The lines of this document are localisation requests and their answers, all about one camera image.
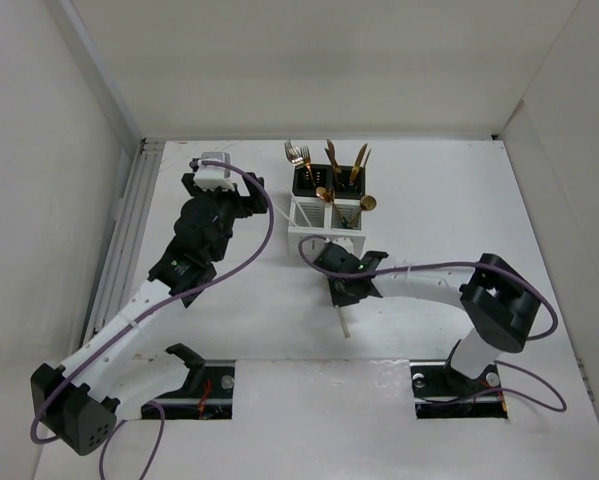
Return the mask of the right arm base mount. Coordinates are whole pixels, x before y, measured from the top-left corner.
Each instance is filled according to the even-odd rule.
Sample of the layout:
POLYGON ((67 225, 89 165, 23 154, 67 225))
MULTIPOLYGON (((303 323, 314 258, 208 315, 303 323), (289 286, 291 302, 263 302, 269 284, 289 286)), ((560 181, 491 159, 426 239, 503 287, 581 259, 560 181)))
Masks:
POLYGON ((418 419, 507 419, 498 368, 491 364, 469 379, 443 360, 410 363, 414 409, 418 419))

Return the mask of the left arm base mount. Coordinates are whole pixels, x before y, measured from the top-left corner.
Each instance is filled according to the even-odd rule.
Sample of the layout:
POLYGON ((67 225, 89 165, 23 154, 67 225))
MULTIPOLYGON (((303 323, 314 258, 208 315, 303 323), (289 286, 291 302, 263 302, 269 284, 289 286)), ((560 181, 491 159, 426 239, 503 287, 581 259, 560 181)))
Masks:
POLYGON ((165 350, 188 369, 181 387, 155 399, 166 420, 230 420, 236 380, 234 360, 205 360, 183 344, 165 350))

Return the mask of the gold knife green handle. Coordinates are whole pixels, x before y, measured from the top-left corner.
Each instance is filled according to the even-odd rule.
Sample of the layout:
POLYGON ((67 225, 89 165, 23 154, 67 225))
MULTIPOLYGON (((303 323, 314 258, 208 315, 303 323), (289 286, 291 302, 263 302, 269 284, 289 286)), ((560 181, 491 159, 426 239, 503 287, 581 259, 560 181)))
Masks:
POLYGON ((368 148, 368 144, 365 143, 360 148, 360 150, 359 150, 359 152, 357 154, 355 163, 354 163, 354 165, 352 167, 352 170, 351 170, 351 173, 350 173, 350 177, 349 177, 349 184, 350 185, 354 185, 355 184, 355 181, 356 181, 356 179, 358 177, 358 174, 359 174, 359 172, 361 170, 362 162, 363 162, 363 160, 364 160, 364 158, 366 156, 367 148, 368 148))
POLYGON ((335 145, 330 139, 326 140, 325 152, 333 170, 333 179, 336 183, 338 183, 338 175, 341 173, 341 169, 336 161, 335 145))
POLYGON ((361 166, 360 166, 360 170, 359 170, 359 173, 358 173, 358 177, 357 177, 357 180, 359 182, 360 182, 361 176, 365 172, 365 169, 366 169, 366 166, 367 166, 367 163, 368 163, 368 160, 369 160, 371 152, 372 152, 372 148, 368 148, 367 151, 366 151, 366 153, 365 153, 365 156, 363 157, 363 160, 362 160, 362 163, 361 163, 361 166))

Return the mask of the rose gold fork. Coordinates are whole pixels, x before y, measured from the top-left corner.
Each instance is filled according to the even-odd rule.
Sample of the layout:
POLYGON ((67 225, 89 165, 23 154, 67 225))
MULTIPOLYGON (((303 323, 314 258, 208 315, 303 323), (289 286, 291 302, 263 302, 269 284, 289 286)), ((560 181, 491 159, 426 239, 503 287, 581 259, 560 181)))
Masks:
POLYGON ((309 178, 309 170, 306 167, 306 163, 304 157, 302 156, 302 151, 299 147, 291 146, 290 150, 290 162, 295 168, 295 171, 301 178, 308 179, 309 178))

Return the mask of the gold fork green handle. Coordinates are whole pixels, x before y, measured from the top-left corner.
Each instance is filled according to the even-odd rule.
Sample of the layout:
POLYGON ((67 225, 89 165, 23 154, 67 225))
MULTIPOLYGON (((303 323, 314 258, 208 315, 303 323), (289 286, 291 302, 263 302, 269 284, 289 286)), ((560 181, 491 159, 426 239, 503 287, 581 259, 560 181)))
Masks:
POLYGON ((311 156, 310 156, 310 151, 309 151, 309 147, 308 146, 301 146, 300 147, 300 153, 303 159, 303 164, 304 167, 306 168, 310 181, 312 183, 313 186, 316 186, 315 183, 315 178, 312 172, 312 165, 311 165, 311 156))

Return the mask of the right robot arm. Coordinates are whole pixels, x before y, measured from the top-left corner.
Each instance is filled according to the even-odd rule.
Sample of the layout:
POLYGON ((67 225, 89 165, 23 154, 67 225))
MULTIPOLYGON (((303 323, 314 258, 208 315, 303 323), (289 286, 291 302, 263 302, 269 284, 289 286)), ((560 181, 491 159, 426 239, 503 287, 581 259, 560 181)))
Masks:
POLYGON ((531 333, 545 297, 506 261, 484 254, 476 262, 396 262, 383 251, 358 258, 340 242, 328 242, 313 261, 328 278, 332 303, 345 307, 368 297, 412 298, 464 312, 472 328, 442 369, 444 386, 456 394, 474 387, 486 368, 504 353, 517 354, 530 341, 556 330, 531 333))

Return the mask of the silver fork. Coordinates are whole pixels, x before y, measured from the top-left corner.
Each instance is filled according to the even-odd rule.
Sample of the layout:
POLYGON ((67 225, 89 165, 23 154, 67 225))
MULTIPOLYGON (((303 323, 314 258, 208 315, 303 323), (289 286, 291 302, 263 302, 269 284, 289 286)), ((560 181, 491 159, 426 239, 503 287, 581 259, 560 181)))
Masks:
POLYGON ((287 160, 295 167, 301 168, 303 165, 303 159, 300 153, 300 149, 295 147, 290 140, 284 142, 284 151, 287 160))

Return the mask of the beige plastic spoon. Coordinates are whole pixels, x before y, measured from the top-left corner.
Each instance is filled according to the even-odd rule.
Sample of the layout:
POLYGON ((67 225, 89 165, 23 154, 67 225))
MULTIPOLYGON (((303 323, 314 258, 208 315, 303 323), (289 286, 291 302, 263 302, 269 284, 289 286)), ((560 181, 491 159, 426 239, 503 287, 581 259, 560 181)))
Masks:
POLYGON ((335 307, 335 312, 337 314, 337 318, 339 321, 339 325, 342 329, 342 333, 345 339, 350 339, 351 338, 351 334, 350 334, 350 330, 347 324, 347 319, 345 316, 345 312, 342 310, 341 307, 336 306, 335 307))

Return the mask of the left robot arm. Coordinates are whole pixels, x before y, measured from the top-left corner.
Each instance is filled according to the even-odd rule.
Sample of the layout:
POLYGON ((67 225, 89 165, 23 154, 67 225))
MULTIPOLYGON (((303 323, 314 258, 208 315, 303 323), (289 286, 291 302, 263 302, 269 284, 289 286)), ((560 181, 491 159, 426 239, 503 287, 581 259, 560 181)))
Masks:
POLYGON ((175 235, 147 279, 103 329, 57 366, 40 365, 30 378, 34 419, 30 438, 44 442, 37 429, 51 432, 79 456, 91 454, 113 434, 117 424, 137 419, 144 405, 174 391, 196 394, 202 387, 205 362, 190 348, 175 344, 144 372, 131 371, 135 354, 168 320, 198 296, 237 275, 264 250, 259 245, 242 264, 224 274, 224 259, 238 219, 272 217, 265 181, 253 172, 239 174, 248 193, 230 179, 233 168, 202 160, 182 181, 190 195, 174 227, 175 235))

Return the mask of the rose gold knife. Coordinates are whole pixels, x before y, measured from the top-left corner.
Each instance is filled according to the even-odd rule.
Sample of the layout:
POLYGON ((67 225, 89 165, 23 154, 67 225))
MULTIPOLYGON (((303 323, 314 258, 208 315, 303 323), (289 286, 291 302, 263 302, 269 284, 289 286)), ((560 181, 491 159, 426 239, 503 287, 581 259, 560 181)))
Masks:
POLYGON ((341 180, 343 179, 342 177, 342 169, 339 166, 337 160, 336 160, 336 150, 335 150, 335 146, 334 143, 331 142, 330 140, 327 141, 328 144, 328 156, 329 156, 329 161, 331 163, 332 169, 333 169, 333 177, 335 179, 335 182, 338 186, 342 185, 341 180))

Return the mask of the gold spoon green handle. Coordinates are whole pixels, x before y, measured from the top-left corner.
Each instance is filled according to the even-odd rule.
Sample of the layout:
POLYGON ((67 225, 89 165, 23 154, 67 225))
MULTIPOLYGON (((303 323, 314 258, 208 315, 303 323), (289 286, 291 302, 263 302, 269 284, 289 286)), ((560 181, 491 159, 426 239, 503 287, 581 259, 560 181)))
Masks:
POLYGON ((330 193, 325 187, 317 187, 315 189, 315 195, 317 198, 319 198, 320 200, 322 200, 325 203, 331 202, 330 193))
POLYGON ((328 189, 327 193, 328 193, 329 203, 332 205, 333 210, 337 214, 342 227, 345 228, 345 229, 348 229, 349 228, 348 219, 345 217, 345 215, 341 212, 341 210, 339 209, 339 207, 335 203, 335 190, 334 190, 334 188, 330 187, 328 189))
POLYGON ((359 220, 364 212, 370 212, 377 206, 377 200, 372 195, 364 195, 359 200, 359 211, 349 220, 348 226, 350 228, 356 227, 359 220))

